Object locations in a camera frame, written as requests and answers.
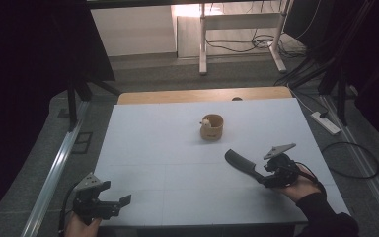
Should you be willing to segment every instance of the black cable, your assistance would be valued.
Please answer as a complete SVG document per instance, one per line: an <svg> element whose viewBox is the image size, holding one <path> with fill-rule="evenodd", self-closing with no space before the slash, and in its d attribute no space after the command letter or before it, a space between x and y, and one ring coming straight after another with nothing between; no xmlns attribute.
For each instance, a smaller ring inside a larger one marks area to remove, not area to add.
<svg viewBox="0 0 379 237"><path fill-rule="evenodd" d="M266 48L267 46L262 46L262 47L259 47L258 45L261 43L261 42L265 42L265 41L270 41L272 39L259 39L259 40L256 40L256 38L260 38L260 37L271 37L269 35L259 35L259 36L255 36L257 32L254 33L254 36L253 36L253 39L251 41L237 41L237 40L207 40L205 39L205 41L207 42L208 45L212 46L212 47L218 47L218 48L223 48L223 49L226 49L226 50L230 50L230 51L234 51L234 52L247 52L247 51L251 51L251 50L254 50L255 48ZM253 45L253 47L249 48L249 49L246 49L246 50L235 50L235 49L232 49L232 48L229 48L229 47L226 47L226 46L221 46L221 45L213 45L212 43L215 43L215 42L235 42L235 43L251 43Z"/></svg>
<svg viewBox="0 0 379 237"><path fill-rule="evenodd" d="M66 211L66 213L64 214L64 216L66 216L67 214L69 214L72 211L73 211L73 209L70 209L70 210Z"/></svg>
<svg viewBox="0 0 379 237"><path fill-rule="evenodd" d="M304 166L307 170L309 170L310 173L312 173L312 175L310 174L307 174L306 172L304 171L297 171L297 170L293 170L293 169L290 169L290 168L287 168L287 167L283 167L283 166L278 166L278 168L280 169L284 169L286 171L290 171L292 173L295 173L297 175L300 175L300 176L303 176L307 179L309 179L311 182L313 182L314 184L317 185L317 187L319 188L319 190L322 192L323 195L327 195L326 193L326 189L325 187L323 186L323 184L318 180L318 178L315 176L315 174L313 174L312 170L309 169L309 167L307 167L306 165L300 163L300 162L295 162L296 164L300 164L302 166Z"/></svg>
<svg viewBox="0 0 379 237"><path fill-rule="evenodd" d="M375 157L375 155L369 151L367 148L359 145L359 144L356 144L356 143L352 143L352 142L347 142L347 141L340 141L340 142L335 142L335 143L332 143L332 144L329 144L328 146L326 146L325 148L323 148L321 150L322 154L330 147L333 147L335 145L340 145L340 144L347 144L347 145L353 145L353 146L356 146L362 150L364 150L368 155L370 155L370 157L373 159L375 165L376 165L376 171L374 172L373 175L370 175L370 176L352 176L352 175L349 175L349 174L346 174L346 173L343 173L339 170L336 170L334 168L331 168L329 167L329 169L341 176L344 176L344 177L347 177L347 178L351 178L351 179L358 179L358 180L368 180L368 179L373 179L374 177L376 177L377 175L379 175L379 161L377 160L377 158Z"/></svg>
<svg viewBox="0 0 379 237"><path fill-rule="evenodd" d="M311 96L309 96L309 95L307 95L307 94L304 94L304 93L302 93L302 92L299 92L298 90L296 90L295 92L297 92L297 93L299 93L300 95L305 96L305 97L307 97L307 98L313 100L314 102L316 102L316 104L318 104L319 106L321 106L322 108L324 108L324 109L326 110L326 113L328 112L328 108L327 108L326 106L324 106L322 103L320 103L316 98L313 98L313 97L311 97Z"/></svg>
<svg viewBox="0 0 379 237"><path fill-rule="evenodd" d="M318 13L318 11L319 11L319 6L321 5L321 2L322 2L322 0L319 0L318 5L316 6L315 13L313 14L313 17L312 17L312 19L310 20L309 25L308 25L307 28L303 31L302 34L300 34L300 35L298 35L298 36L295 37L296 40L300 39L304 34L306 34L306 33L309 31L310 27L311 27L311 26L313 25L313 23L315 22L316 15L317 15L317 13Z"/></svg>
<svg viewBox="0 0 379 237"><path fill-rule="evenodd" d="M280 55L282 55L286 58L306 56L306 53L304 53L304 52L290 52L290 51L285 50L284 43L282 41L281 41L281 43L278 44L278 52Z"/></svg>
<svg viewBox="0 0 379 237"><path fill-rule="evenodd" d="M249 13L254 8L254 3L255 3L255 1L252 1L251 8L246 13Z"/></svg>
<svg viewBox="0 0 379 237"><path fill-rule="evenodd" d="M272 7L272 1L269 1L269 6L270 6L270 9L272 9L272 12L275 12L275 10L273 10L273 7Z"/></svg>
<svg viewBox="0 0 379 237"><path fill-rule="evenodd" d="M64 236L64 219L65 219L65 216L66 216L66 204L67 204L67 201L69 200L69 196L72 193L73 189L75 189L75 187L78 184L79 184L79 182L75 183L72 187L70 187L69 190L66 193L66 196L64 197L63 206L61 207L60 214L59 214L59 231L58 231L59 237L63 237Z"/></svg>
<svg viewBox="0 0 379 237"><path fill-rule="evenodd" d="M304 168L306 168L306 170L308 170L314 177L316 177L316 175L313 173L313 171L307 167L305 164L301 163L301 162L295 162L296 164L299 164L299 165L302 165Z"/></svg>
<svg viewBox="0 0 379 237"><path fill-rule="evenodd" d="M293 76L293 75L296 75L296 73L298 73L304 66L306 66L310 61L312 60L311 57L306 57L296 68L294 68L293 70L291 70L289 73L283 75L281 78L279 78L278 80L276 80L274 83L273 83L273 86L282 86L282 85L285 85L287 84L288 82L288 79Z"/></svg>
<svg viewBox="0 0 379 237"><path fill-rule="evenodd" d="M360 9L360 6L353 8L349 14L346 16L345 20L337 27L337 30L332 33L328 38L326 38L319 45L314 48L308 48L306 50L306 59L298 66L300 68L294 68L290 73L284 75L282 78L278 79L274 85L284 85L288 84L289 81L296 81L291 85L291 88L296 88L302 85L304 82L317 77L318 75L325 72L333 63L334 59L332 54L334 48L337 46L338 41L341 39L343 33L345 33L351 26L351 22L355 17L356 13ZM304 67L311 58L314 60L322 62L322 65L315 69L315 71L310 72L306 75L300 75L299 71Z"/></svg>
<svg viewBox="0 0 379 237"><path fill-rule="evenodd" d="M305 69L303 69L301 72L299 72L300 74L303 73L303 72L306 72L307 70L309 70L310 68L312 68L314 65L316 65L316 62L315 61L312 61L312 63Z"/></svg>

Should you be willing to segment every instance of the white table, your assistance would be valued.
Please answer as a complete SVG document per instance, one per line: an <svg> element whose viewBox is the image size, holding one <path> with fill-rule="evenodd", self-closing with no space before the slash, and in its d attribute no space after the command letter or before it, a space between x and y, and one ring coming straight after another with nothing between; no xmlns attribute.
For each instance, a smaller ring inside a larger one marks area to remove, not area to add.
<svg viewBox="0 0 379 237"><path fill-rule="evenodd" d="M199 135L207 114L224 118L218 141ZM269 175L262 157L292 142L297 146L286 154L313 170L335 212L348 213L296 99L114 106L95 175L112 181L100 199L132 199L102 225L303 223L307 219L291 200L224 159L231 148Z"/></svg>
<svg viewBox="0 0 379 237"><path fill-rule="evenodd" d="M280 13L259 14L237 14L237 15L205 15L205 3L200 4L201 35L199 46L199 74L207 74L207 43L206 32L208 30L230 30L230 29L260 29L275 28L272 42L267 44L275 65L279 72L287 71L284 62L279 56L278 44L288 14L290 0L287 0Z"/></svg>

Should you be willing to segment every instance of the electrical wire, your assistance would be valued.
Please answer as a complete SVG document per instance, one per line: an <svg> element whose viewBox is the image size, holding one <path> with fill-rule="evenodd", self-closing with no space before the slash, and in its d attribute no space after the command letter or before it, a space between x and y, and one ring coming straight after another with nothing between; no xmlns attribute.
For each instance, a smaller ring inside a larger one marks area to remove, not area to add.
<svg viewBox="0 0 379 237"><path fill-rule="evenodd" d="M290 52L285 50L284 43L282 40L279 41L280 43L278 44L278 52L280 55L286 57L286 58L294 58L294 57L304 57L306 56L305 52Z"/></svg>
<svg viewBox="0 0 379 237"><path fill-rule="evenodd" d="M306 30L304 30L304 32L302 34L300 34L300 36L298 36L298 37L295 38L296 40L298 40L299 38L301 38L304 34L306 34L307 31L309 31L310 27L312 26L313 22L315 21L315 18L316 18L316 15L318 13L319 6L320 6L321 2L322 2L322 0L319 0L318 6L316 7L315 14L313 15L313 18L310 21L309 26L306 28Z"/></svg>
<svg viewBox="0 0 379 237"><path fill-rule="evenodd" d="M253 45L258 46L261 43L273 41L273 36L270 36L270 35L258 35L258 36L256 36L256 34L257 34L257 31L255 31L255 34L252 37ZM266 44L266 45L262 46L261 48L268 48L268 47L269 46Z"/></svg>
<svg viewBox="0 0 379 237"><path fill-rule="evenodd" d="M246 13L249 13L250 11L252 11L254 9L254 3L255 3L255 1L252 1L251 8Z"/></svg>
<svg viewBox="0 0 379 237"><path fill-rule="evenodd" d="M306 104L303 103L303 101L301 101L298 96L289 88L287 87L288 90L290 90L290 92L294 95L294 97L297 99L298 102L300 102L301 105L303 105L304 108L306 108L307 110L309 110L311 113L313 113L314 111L312 111L312 109L310 109L308 106L306 106Z"/></svg>
<svg viewBox="0 0 379 237"><path fill-rule="evenodd" d="M261 38L261 37L271 37L269 35L259 35L259 36L253 36L253 39L251 41L239 41L239 40L207 40L205 39L205 41L207 42L208 45L212 46L212 47L218 47L218 48L223 48L223 49L227 49L227 50L230 50L230 51L233 51L233 52L247 52L247 51L252 51L256 48L267 48L268 46L267 45L264 45L264 46L259 46L261 43L263 42L267 42L267 41L270 41L272 39L257 39L257 38ZM253 46L249 49L246 49L246 50L236 50L236 49L232 49L232 48L229 48L229 47L226 47L226 46L221 46L221 45L213 45L212 43L216 43L216 42L234 42L234 43L251 43Z"/></svg>
<svg viewBox="0 0 379 237"><path fill-rule="evenodd" d="M300 94L300 95L302 95L302 96L305 96L305 97L307 97L307 98L313 100L314 102L316 102L316 104L318 104L320 107L322 107L323 109L325 109L326 112L328 111L328 108L327 108L326 106L324 106L322 103L320 103L316 98L313 98L313 97L311 97L311 96L309 96L309 95L307 95L307 94L304 94L304 93L302 93L302 92L300 92L300 91L298 91L298 90L296 90L296 93L298 93L298 94Z"/></svg>
<svg viewBox="0 0 379 237"><path fill-rule="evenodd" d="M254 35L252 36L251 41L254 41L255 37L257 36L258 28L255 29Z"/></svg>
<svg viewBox="0 0 379 237"><path fill-rule="evenodd" d="M213 10L213 5L214 5L214 3L211 3L211 5L210 5L210 15L211 15L211 11Z"/></svg>
<svg viewBox="0 0 379 237"><path fill-rule="evenodd" d="M301 162L295 162L296 164L299 164L299 165L302 165L305 169L307 169L314 177L316 177L316 175L313 173L313 171L307 167L305 164L301 163Z"/></svg>
<svg viewBox="0 0 379 237"><path fill-rule="evenodd" d="M328 146L326 146L325 148L323 148L321 150L322 154L328 150L329 148L333 147L333 146L336 146L336 145L340 145L340 144L346 144L346 145L352 145L352 146L356 146L360 149L362 149L363 151L365 151L368 155L370 155L370 157L372 158L372 160L374 161L375 163L375 166L376 166L376 170L374 172L374 174L370 175L370 176L352 176L352 175L349 175L349 174L346 174L340 170L336 170L334 168L331 168L329 167L329 169L331 171L333 171L334 173L338 174L338 175L341 175L341 176L344 176L344 177L347 177L347 178L351 178L351 179L358 179L358 180L368 180L368 179L373 179L375 178L376 176L379 175L379 161L377 160L377 157L371 152L369 151L367 148L359 145L359 144L356 144L356 143L352 143L352 142L347 142L347 141L340 141L340 142L335 142L335 143L332 143L332 144L329 144Z"/></svg>
<svg viewBox="0 0 379 237"><path fill-rule="evenodd" d="M272 9L272 12L275 12L275 10L273 10L273 7L272 7L272 1L269 1L269 6L270 6L270 9Z"/></svg>
<svg viewBox="0 0 379 237"><path fill-rule="evenodd" d="M329 61L323 63L317 69L311 72L307 72L306 74L301 75L301 77L288 79L287 85L290 85L291 88L297 88L298 86L301 86L302 84L326 72L328 68L330 68L334 64L335 60L336 59L332 57Z"/></svg>
<svg viewBox="0 0 379 237"><path fill-rule="evenodd" d="M58 230L58 236L63 237L64 236L64 219L66 216L66 205L67 201L69 200L69 196L72 193L73 189L79 184L79 182L75 183L72 187L69 188L69 190L66 193L66 196L63 200L63 206L61 207L60 214L59 214L59 230Z"/></svg>
<svg viewBox="0 0 379 237"><path fill-rule="evenodd" d="M287 85L291 78L295 78L295 76L300 75L304 71L308 70L311 66L309 66L305 70L301 71L301 69L303 67L305 67L307 64L309 64L310 62L313 62L312 58L306 57L296 68L294 68L292 71L290 71L289 73L283 75L281 78L276 80L274 82L273 86L285 86L285 85Z"/></svg>
<svg viewBox="0 0 379 237"><path fill-rule="evenodd" d="M334 52L334 47L338 45L341 36L350 28L353 22L353 18L359 11L360 6L357 5L355 8L351 9L348 15L344 18L343 22L337 26L337 30L332 33L328 38L326 38L322 43L310 48L308 50L308 55L314 58L330 58Z"/></svg>
<svg viewBox="0 0 379 237"><path fill-rule="evenodd" d="M312 175L309 175L303 171L297 171L297 170L294 170L294 169L291 169L291 168L288 168L288 167L284 167L284 166L277 166L279 169L282 169L282 170L286 170L286 171L289 171L289 172L292 172L292 173L295 173L297 175L301 175L309 180L311 180L313 183L317 184L319 183L319 180L318 178L315 176L313 177Z"/></svg>

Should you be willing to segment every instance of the metal rail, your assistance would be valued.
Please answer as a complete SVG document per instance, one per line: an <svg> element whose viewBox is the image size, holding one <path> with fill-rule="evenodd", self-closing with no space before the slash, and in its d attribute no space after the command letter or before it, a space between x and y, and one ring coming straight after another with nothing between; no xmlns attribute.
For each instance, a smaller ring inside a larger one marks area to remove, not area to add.
<svg viewBox="0 0 379 237"><path fill-rule="evenodd" d="M345 138L347 142L353 142L356 143L355 138L353 137L352 133L350 132L348 127L345 127L342 125L341 121L336 117L336 106L334 105L332 99L328 98L328 96L321 96L321 100L323 103L326 104L329 115L331 116L331 119L336 123L336 125L341 129L341 134ZM369 159L367 159L367 154L362 152L361 149L357 147L350 147L351 154L353 156L353 159L358 166L358 169L361 171L361 173L364 176L370 176L374 174L374 169L372 168L371 164L368 162ZM373 179L367 180L368 186L371 190L371 192L374 194L375 198L377 199L379 203L379 178L375 177Z"/></svg>
<svg viewBox="0 0 379 237"><path fill-rule="evenodd" d="M42 186L36 200L36 204L30 213L30 217L27 220L26 226L24 227L21 236L37 236L38 230L41 227L42 220L44 219L45 213L54 195L57 183L63 172L66 160L70 154L70 151L72 150L79 130L81 129L88 106L89 102L81 102L79 105L78 122L76 124L76 127L71 132L67 132L66 136L64 137L63 143L61 144L60 149L54 159L53 165L48 172L47 178L45 179L44 185Z"/></svg>

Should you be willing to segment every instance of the black curtain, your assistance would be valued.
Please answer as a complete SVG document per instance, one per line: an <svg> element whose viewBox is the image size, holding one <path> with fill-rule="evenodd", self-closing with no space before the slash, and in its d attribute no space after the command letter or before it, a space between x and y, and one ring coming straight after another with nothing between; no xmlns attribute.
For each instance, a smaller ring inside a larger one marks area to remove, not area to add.
<svg viewBox="0 0 379 237"><path fill-rule="evenodd" d="M346 51L342 70L358 91L357 107L379 131L379 0Z"/></svg>
<svg viewBox="0 0 379 237"><path fill-rule="evenodd" d="M67 81L114 80L86 5L49 5L0 1L0 199L35 144L49 101Z"/></svg>

